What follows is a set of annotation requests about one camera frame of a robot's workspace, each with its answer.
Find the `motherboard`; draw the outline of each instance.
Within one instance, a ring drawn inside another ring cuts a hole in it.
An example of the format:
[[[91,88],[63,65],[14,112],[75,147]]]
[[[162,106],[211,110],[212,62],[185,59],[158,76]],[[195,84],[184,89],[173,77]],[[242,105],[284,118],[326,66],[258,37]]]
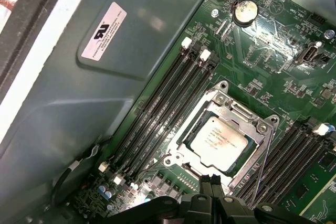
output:
[[[290,0],[204,0],[71,205],[97,220],[216,174],[250,208],[336,221],[335,31]]]

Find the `ram slot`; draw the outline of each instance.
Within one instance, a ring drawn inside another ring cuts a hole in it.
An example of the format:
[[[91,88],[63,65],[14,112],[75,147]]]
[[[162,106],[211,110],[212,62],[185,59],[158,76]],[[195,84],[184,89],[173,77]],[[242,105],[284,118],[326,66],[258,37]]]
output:
[[[292,141],[293,138],[297,137],[301,131],[297,125],[294,125],[283,138],[277,143],[277,145],[271,150],[266,159],[266,164],[264,170],[268,170],[271,167],[271,164],[274,161],[278,160],[279,155],[287,150],[288,144]],[[245,198],[247,194],[249,194],[256,185],[257,177],[258,177],[259,169],[257,169],[249,178],[249,180],[242,186],[239,190],[236,197]]]
[[[302,166],[297,166],[299,171],[297,171],[296,174],[294,174],[293,177],[291,177],[290,182],[286,184],[286,186],[282,189],[280,193],[278,193],[278,197],[272,201],[273,204],[278,204],[284,196],[289,192],[289,190],[295,185],[295,182],[298,181],[302,175],[305,174],[305,172],[310,168],[312,164],[314,164],[320,155],[325,151],[325,149],[322,146],[318,146],[315,153],[311,156],[311,158],[306,162],[302,162]]]
[[[181,104],[180,109],[178,112],[173,115],[173,118],[171,119],[170,123],[166,126],[164,132],[160,135],[159,139],[155,141],[154,146],[149,148],[149,152],[145,153],[140,160],[143,160],[140,165],[138,165],[137,168],[133,169],[133,171],[130,173],[130,175],[136,175],[141,170],[143,170],[146,165],[150,162],[150,160],[153,158],[154,154],[158,151],[159,147],[162,145],[163,141],[168,137],[169,133],[175,126],[178,124],[178,122],[181,123],[181,117],[187,111],[188,104],[190,104],[193,99],[195,98],[195,95],[198,94],[201,90],[204,84],[209,80],[209,77],[211,76],[210,72],[205,72],[204,75],[199,79],[197,84],[195,85],[196,88],[193,90],[192,93],[190,93],[187,97],[187,99]]]
[[[319,144],[314,140],[310,140],[306,145],[300,150],[300,152],[291,159],[288,166],[282,171],[282,173],[268,185],[266,192],[260,194],[256,197],[254,205],[260,202],[272,202],[278,196],[278,192],[283,189],[286,184],[293,178],[298,170],[311,158],[310,153],[314,153]]]
[[[133,156],[132,163],[130,165],[131,172],[133,171],[134,166],[136,166],[140,160],[143,160],[142,157],[143,153],[145,153],[146,150],[149,148],[148,143],[157,137],[156,135],[159,133],[160,129],[162,127],[165,127],[167,123],[169,123],[171,114],[176,109],[179,109],[179,107],[181,106],[180,103],[181,97],[183,97],[186,94],[187,90],[190,88],[190,85],[193,83],[194,79],[200,73],[201,69],[202,67],[200,67],[196,62],[193,68],[191,68],[188,76],[180,83],[179,86],[181,86],[181,88],[178,90],[177,93],[173,94],[172,96],[173,100],[167,104],[167,107],[165,111],[162,113],[161,117],[155,120],[153,129],[148,130],[149,135],[147,135],[146,139],[143,141],[146,144],[143,144],[140,147],[139,151],[136,150],[134,152],[134,154],[136,155]]]
[[[302,143],[307,140],[307,136],[305,134],[298,134],[293,140],[292,143],[286,148],[284,153],[281,156],[278,156],[276,160],[273,160],[269,163],[269,168],[265,170],[265,174],[262,177],[262,181],[260,182],[257,197],[260,193],[265,190],[265,188],[277,178],[279,173],[281,173],[284,169],[287,168],[288,163],[291,162],[293,158],[295,158],[300,151],[302,150]],[[246,202],[249,202],[250,197],[252,196],[253,191],[251,191],[246,197],[243,199]]]
[[[176,92],[178,92],[180,85],[183,85],[185,82],[185,76],[190,73],[196,66],[195,62],[189,60],[182,68],[182,71],[178,73],[177,78],[170,83],[169,91],[165,94],[164,99],[161,99],[160,103],[155,106],[152,114],[147,118],[147,120],[142,124],[142,127],[134,133],[134,138],[132,138],[132,144],[127,147],[124,156],[119,162],[120,170],[128,166],[132,161],[133,157],[138,152],[141,146],[146,145],[146,139],[148,134],[153,130],[155,122],[162,118],[165,111],[169,109],[169,99],[171,99]]]
[[[133,140],[136,137],[137,132],[144,128],[144,125],[148,120],[150,120],[155,110],[166,101],[167,94],[171,92],[171,89],[174,87],[173,84],[176,82],[176,80],[183,76],[185,73],[185,68],[187,68],[189,64],[192,63],[190,54],[190,50],[181,52],[179,54],[177,59],[174,61],[173,66],[169,69],[160,82],[158,88],[156,88],[154,93],[151,95],[141,113],[139,113],[138,117],[132,123],[131,128],[128,130],[126,136],[121,141],[121,144],[118,147],[116,154],[114,155],[115,158],[113,163],[115,166],[120,164],[119,160],[125,155],[127,150],[131,148],[130,145],[136,144]]]

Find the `dimm slot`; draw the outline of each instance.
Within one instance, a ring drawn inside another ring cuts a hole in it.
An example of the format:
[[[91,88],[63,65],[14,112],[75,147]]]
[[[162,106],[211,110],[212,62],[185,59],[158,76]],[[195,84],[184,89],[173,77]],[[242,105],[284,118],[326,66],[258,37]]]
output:
[[[270,167],[270,163],[274,162],[274,160],[277,159],[279,153],[283,152],[283,147],[286,147],[288,142],[292,140],[292,138],[299,134],[299,128],[296,126],[293,126],[288,133],[283,136],[283,138],[277,143],[277,145],[271,150],[270,154],[267,156],[266,164],[265,164],[265,170],[268,170]],[[257,169],[249,178],[248,182],[239,190],[237,197],[243,198],[245,196],[246,192],[251,192],[253,187],[255,186],[255,183],[257,181],[258,177],[258,171]]]
[[[175,110],[177,108],[177,106],[179,105],[181,97],[188,91],[188,89],[190,88],[190,85],[193,83],[193,81],[195,80],[196,76],[200,73],[201,67],[197,66],[197,64],[195,64],[195,66],[196,66],[196,68],[191,69],[191,71],[192,71],[191,74],[189,74],[183,80],[182,87],[177,92],[177,94],[175,94],[175,96],[173,98],[173,101],[171,101],[169,103],[169,105],[166,108],[165,112],[163,113],[162,117],[157,122],[157,124],[155,126],[155,129],[152,130],[151,133],[150,133],[150,135],[147,137],[147,139],[145,141],[146,143],[148,141],[153,140],[153,138],[155,138],[155,135],[159,132],[160,128],[162,126],[164,126],[164,124],[169,119],[169,116],[171,115],[171,113],[173,112],[173,110]],[[143,155],[143,152],[144,152],[144,150],[145,150],[146,147],[147,147],[147,144],[141,146],[141,148],[137,152],[137,154],[134,155],[134,158],[132,159],[130,167],[133,167],[136,163],[139,162],[139,160],[143,160],[143,157],[141,155]]]
[[[170,76],[170,79],[165,78],[166,81],[164,81],[162,83],[162,86],[157,89],[161,90],[161,92],[158,92],[158,95],[154,94],[154,96],[151,96],[150,101],[153,102],[157,99],[157,97],[161,97],[157,102],[156,106],[152,108],[152,111],[143,112],[141,118],[139,120],[136,120],[137,126],[134,128],[134,130],[129,131],[128,134],[124,137],[122,141],[124,142],[124,145],[123,147],[121,147],[119,153],[116,155],[116,158],[114,160],[114,163],[117,167],[120,166],[120,163],[123,164],[123,161],[125,160],[124,156],[127,155],[129,150],[132,150],[136,146],[137,142],[134,138],[137,138],[138,131],[144,131],[147,129],[148,123],[153,120],[154,116],[156,116],[158,108],[160,108],[167,101],[167,96],[169,95],[169,93],[174,92],[176,82],[180,81],[180,79],[183,78],[186,70],[189,69],[189,67],[193,64],[193,61],[188,56],[189,54],[187,54],[186,56],[186,62],[180,62],[180,65],[183,64],[183,67],[178,66],[174,70],[173,76]]]
[[[166,85],[168,82],[172,80],[172,77],[175,75],[177,69],[185,59],[185,57],[189,54],[190,50],[185,52],[181,52],[176,59],[174,60],[172,66],[170,69],[167,71],[167,73],[164,75],[163,79],[161,80],[160,84],[158,87],[155,89],[154,93],[150,96],[150,98],[146,101],[144,108],[142,109],[141,113],[137,116],[137,118],[134,120],[132,123],[130,129],[128,130],[126,136],[123,138],[123,141],[121,141],[120,146],[117,149],[117,152],[115,154],[115,162],[118,161],[118,156],[120,156],[120,152],[125,149],[125,146],[127,144],[128,138],[130,135],[133,134],[134,131],[136,131],[136,128],[139,126],[139,123],[143,118],[146,116],[146,112],[150,109],[151,105],[154,103],[154,101],[162,94],[164,91]]]
[[[307,143],[305,147],[301,150],[300,153],[294,158],[289,166],[280,174],[277,180],[270,185],[270,189],[266,194],[260,195],[258,199],[255,201],[255,205],[259,202],[270,202],[273,201],[275,197],[277,197],[278,192],[281,191],[282,188],[286,186],[286,184],[291,180],[294,175],[297,174],[298,170],[302,168],[303,164],[310,159],[311,156],[308,154],[311,153],[313,149],[317,149],[317,143]]]
[[[195,95],[197,95],[200,92],[200,90],[202,89],[202,87],[204,86],[204,84],[209,80],[209,78],[211,76],[211,71],[212,70],[213,69],[209,68],[208,72],[206,73],[206,75],[200,79],[199,83],[197,83],[196,89],[193,90],[193,92],[189,95],[188,99],[184,102],[184,104],[182,106],[182,109],[178,113],[175,114],[174,119],[166,127],[165,133],[160,136],[160,139],[156,142],[155,146],[153,148],[151,148],[150,153],[148,153],[147,157],[141,163],[141,165],[139,166],[136,174],[138,174],[139,171],[141,171],[141,170],[143,170],[145,168],[145,166],[149,163],[149,161],[153,157],[153,155],[158,151],[158,148],[160,147],[160,145],[167,138],[167,136],[169,135],[170,131],[176,126],[176,124],[180,120],[180,118],[183,115],[183,113],[187,110],[187,106],[184,106],[184,105],[185,104],[190,104],[192,102],[192,100],[194,99]]]
[[[280,156],[278,159],[273,160],[269,164],[269,168],[265,170],[265,175],[262,178],[262,181],[260,182],[258,193],[262,192],[267,185],[271,184],[272,181],[278,176],[279,173],[282,172],[282,169],[286,168],[286,164],[291,162],[291,160],[296,157],[296,155],[302,150],[300,148],[300,145],[304,140],[306,140],[307,136],[298,134],[294,139],[291,145],[289,145],[286,150],[284,151],[283,155]],[[250,192],[247,197],[244,197],[246,201],[250,200],[250,197],[252,196],[252,192]]]
[[[197,72],[197,68],[195,68],[195,66],[197,66],[196,63],[192,62],[192,64],[188,66],[189,68],[188,68],[187,73],[190,73],[192,71],[194,73]],[[155,114],[151,116],[151,120],[148,120],[148,122],[142,128],[141,132],[137,133],[138,137],[133,141],[134,142],[133,146],[128,151],[127,156],[122,159],[122,165],[120,167],[121,170],[127,167],[130,163],[132,163],[134,159],[137,158],[138,156],[137,153],[142,151],[143,147],[146,146],[148,139],[151,139],[151,137],[153,136],[153,133],[157,131],[157,125],[154,125],[155,130],[152,129],[153,127],[151,127],[151,125],[153,125],[156,121],[162,120],[162,118],[164,118],[167,114],[170,113],[172,104],[178,99],[181,92],[183,92],[183,89],[188,85],[188,82],[192,80],[193,75],[188,74],[187,77],[185,78],[185,71],[181,73],[183,74],[183,76],[181,76],[182,78],[177,79],[179,80],[179,83],[173,83],[171,85],[171,87],[174,88],[174,91],[172,91],[170,95],[166,97],[165,103],[163,103],[162,106],[160,107],[157,106],[157,108],[161,110],[157,110]],[[173,97],[174,100],[173,102],[169,103],[169,99],[171,97]]]
[[[273,204],[278,204],[283,198],[284,196],[287,194],[287,192],[289,192],[289,190],[293,187],[293,185],[295,184],[293,181],[298,181],[302,175],[305,174],[305,172],[310,168],[310,166],[312,164],[315,163],[315,161],[319,158],[319,156],[324,152],[324,148],[322,146],[318,147],[318,149],[315,151],[314,155],[312,156],[312,158],[306,162],[306,164],[303,165],[303,167],[301,167],[300,171],[298,171],[297,175],[295,177],[293,177],[291,179],[291,181],[286,185],[286,187],[279,193],[279,197],[274,200],[272,203]]]

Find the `sticker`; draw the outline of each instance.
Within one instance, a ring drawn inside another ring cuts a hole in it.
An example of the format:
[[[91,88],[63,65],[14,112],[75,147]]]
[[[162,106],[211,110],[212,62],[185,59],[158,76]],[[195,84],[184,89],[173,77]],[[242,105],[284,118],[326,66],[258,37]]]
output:
[[[120,6],[113,2],[81,56],[95,61],[100,60],[126,15]]]

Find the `cpu socket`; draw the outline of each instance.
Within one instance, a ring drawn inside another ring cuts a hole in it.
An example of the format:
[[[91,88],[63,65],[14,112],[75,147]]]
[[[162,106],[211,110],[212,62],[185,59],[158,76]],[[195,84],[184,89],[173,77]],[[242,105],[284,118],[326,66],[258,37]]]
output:
[[[227,94],[222,81],[205,92],[171,140],[164,165],[197,177],[220,175],[230,193],[269,149],[279,117],[262,119]]]

